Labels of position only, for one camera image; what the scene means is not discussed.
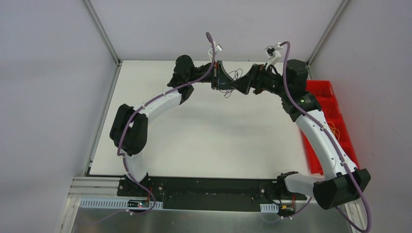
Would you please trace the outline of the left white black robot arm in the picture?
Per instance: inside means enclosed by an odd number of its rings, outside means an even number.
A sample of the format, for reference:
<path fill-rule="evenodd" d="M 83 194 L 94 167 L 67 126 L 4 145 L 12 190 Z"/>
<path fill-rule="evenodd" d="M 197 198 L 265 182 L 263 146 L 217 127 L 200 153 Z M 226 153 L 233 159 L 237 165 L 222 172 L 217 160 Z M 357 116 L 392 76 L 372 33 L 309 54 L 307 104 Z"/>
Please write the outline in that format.
<path fill-rule="evenodd" d="M 212 61 L 196 67 L 188 55 L 175 61 L 172 78 L 162 91 L 140 106 L 122 104 L 116 113 L 109 137 L 122 157 L 129 186 L 136 196 L 147 193 L 148 174 L 142 151 L 147 143 L 148 125 L 169 109 L 181 105 L 194 91 L 194 83 L 211 83 L 214 90 L 232 90 L 234 77 L 228 74 L 221 61 Z"/>

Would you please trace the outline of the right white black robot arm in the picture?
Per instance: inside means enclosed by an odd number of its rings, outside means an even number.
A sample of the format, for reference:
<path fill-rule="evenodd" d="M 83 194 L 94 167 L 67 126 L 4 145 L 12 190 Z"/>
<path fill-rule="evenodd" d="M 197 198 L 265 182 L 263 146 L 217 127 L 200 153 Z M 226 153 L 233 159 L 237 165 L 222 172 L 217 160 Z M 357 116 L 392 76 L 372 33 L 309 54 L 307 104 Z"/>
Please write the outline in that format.
<path fill-rule="evenodd" d="M 317 98 L 307 91 L 306 63 L 289 60 L 281 74 L 264 65 L 252 65 L 232 88 L 247 95 L 251 88 L 257 95 L 267 91 L 281 97 L 282 107 L 309 141 L 323 170 L 324 178 L 290 172 L 276 185 L 276 194 L 288 199 L 294 193 L 315 198 L 325 210 L 355 200 L 368 203 L 364 195 L 371 180 L 367 169 L 359 169 L 349 158 L 328 126 Z"/>

